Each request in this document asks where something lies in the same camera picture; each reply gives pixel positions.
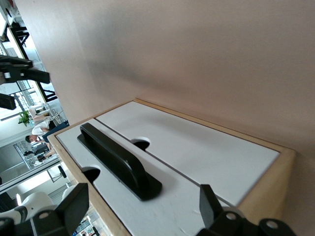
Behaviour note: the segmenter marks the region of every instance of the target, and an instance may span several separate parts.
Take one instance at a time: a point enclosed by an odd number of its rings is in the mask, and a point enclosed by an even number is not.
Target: white shirt
[[[31,131],[31,134],[34,134],[34,135],[38,135],[38,136],[43,136],[44,134],[46,134],[45,131],[42,131],[42,128],[46,128],[46,129],[49,129],[46,122],[41,122],[39,123],[38,125],[36,125],[33,130]]]

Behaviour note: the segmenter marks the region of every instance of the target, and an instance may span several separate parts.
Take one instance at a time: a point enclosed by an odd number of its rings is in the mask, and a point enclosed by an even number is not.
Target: white cabinet door
[[[199,187],[143,152],[98,121],[94,127],[132,152],[146,172],[162,183],[162,192],[152,200],[138,200],[77,140],[80,126],[57,136],[82,170],[100,169],[94,186],[118,218],[135,236],[196,235],[204,224],[199,211]]]
[[[192,121],[130,102],[96,118],[146,152],[237,206],[278,152]]]

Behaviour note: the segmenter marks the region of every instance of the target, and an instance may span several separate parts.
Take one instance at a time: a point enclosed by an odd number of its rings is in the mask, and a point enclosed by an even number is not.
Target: green plant
[[[25,126],[30,123],[30,114],[28,111],[20,112],[19,124],[23,123]]]

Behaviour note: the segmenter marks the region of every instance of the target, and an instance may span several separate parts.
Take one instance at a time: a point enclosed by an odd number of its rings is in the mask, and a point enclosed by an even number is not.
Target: screw
[[[229,220],[236,220],[236,215],[229,212],[228,214],[226,214],[226,217],[229,219]]]
[[[272,221],[272,220],[268,220],[266,222],[266,225],[268,227],[270,227],[271,229],[277,229],[278,228],[278,224],[276,222]]]
[[[48,215],[49,215],[48,212],[44,212],[44,213],[41,213],[38,218],[39,218],[39,219],[44,219],[44,218],[46,218]]]

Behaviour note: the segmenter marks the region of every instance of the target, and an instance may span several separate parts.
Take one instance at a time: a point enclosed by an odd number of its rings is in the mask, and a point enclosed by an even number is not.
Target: blue jeans
[[[48,139],[47,139],[47,137],[48,137],[49,135],[51,135],[51,134],[53,134],[53,133],[56,133],[57,131],[62,130],[62,129],[64,129],[64,128],[68,127],[68,126],[69,126],[69,122],[68,122],[68,121],[65,121],[65,122],[61,123],[60,125],[56,126],[56,127],[53,128],[52,130],[50,130],[49,132],[47,132],[46,134],[44,134],[44,135],[42,136],[43,140],[44,140],[45,142],[49,143],[49,141],[48,141]]]

